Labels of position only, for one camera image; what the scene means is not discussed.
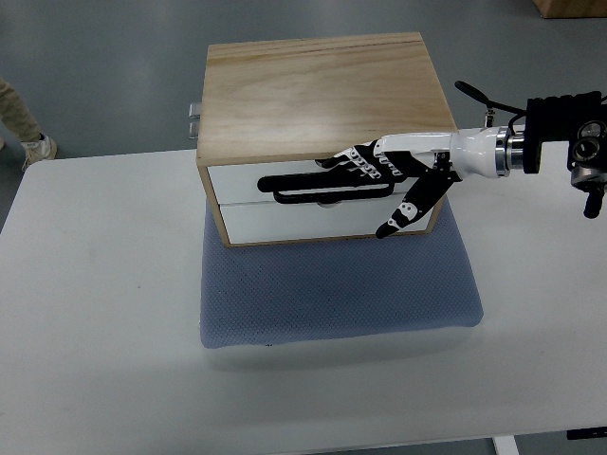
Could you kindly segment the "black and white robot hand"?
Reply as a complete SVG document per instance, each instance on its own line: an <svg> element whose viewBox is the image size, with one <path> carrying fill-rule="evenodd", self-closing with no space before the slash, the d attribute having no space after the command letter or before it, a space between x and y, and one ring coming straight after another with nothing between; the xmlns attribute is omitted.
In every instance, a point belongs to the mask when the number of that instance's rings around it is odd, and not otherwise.
<svg viewBox="0 0 607 455"><path fill-rule="evenodd" d="M416 181L391 217L376 231L383 239L417 222L446 194L452 184L478 174L498 178L508 174L505 127L459 130L455 133L410 133L383 136L349 147L317 164L339 175L353 175L364 185L381 178Z"/></svg>

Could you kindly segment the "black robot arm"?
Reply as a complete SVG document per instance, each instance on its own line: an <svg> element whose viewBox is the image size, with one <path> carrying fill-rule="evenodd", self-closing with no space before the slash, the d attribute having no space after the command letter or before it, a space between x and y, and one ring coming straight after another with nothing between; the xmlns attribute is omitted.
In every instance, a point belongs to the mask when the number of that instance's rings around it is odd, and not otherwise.
<svg viewBox="0 0 607 455"><path fill-rule="evenodd" d="M583 215L588 219L599 216L606 194L606 97L601 92L533 98L525 108L518 108L491 100L467 82L457 81L454 86L485 105L487 127L493 125L496 110L513 115L495 136L499 176L514 169L538 173L543 145L565 141L571 185L587 194Z"/></svg>

